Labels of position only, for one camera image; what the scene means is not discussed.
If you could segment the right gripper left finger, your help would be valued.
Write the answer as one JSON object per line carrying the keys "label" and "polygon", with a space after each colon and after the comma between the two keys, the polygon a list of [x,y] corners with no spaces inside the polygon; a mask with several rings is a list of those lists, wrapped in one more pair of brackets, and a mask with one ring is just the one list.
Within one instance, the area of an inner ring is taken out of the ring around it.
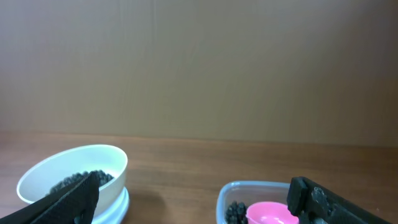
{"label": "right gripper left finger", "polygon": [[99,187],[97,174],[90,172],[81,180],[1,218],[1,224],[90,224]]}

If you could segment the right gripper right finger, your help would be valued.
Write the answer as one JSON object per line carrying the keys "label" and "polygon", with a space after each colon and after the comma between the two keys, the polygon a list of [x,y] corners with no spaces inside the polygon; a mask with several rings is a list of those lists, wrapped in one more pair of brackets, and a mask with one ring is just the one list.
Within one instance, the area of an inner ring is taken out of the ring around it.
{"label": "right gripper right finger", "polygon": [[306,177],[293,177],[287,208],[300,224],[390,224]]}

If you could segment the pink scoop blue handle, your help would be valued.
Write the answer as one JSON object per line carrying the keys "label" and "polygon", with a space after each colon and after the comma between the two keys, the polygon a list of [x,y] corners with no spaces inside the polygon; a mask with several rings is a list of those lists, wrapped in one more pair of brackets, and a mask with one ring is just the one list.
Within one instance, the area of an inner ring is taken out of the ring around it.
{"label": "pink scoop blue handle", "polygon": [[279,202],[254,203],[246,210],[246,218],[249,224],[299,224],[299,219]]}

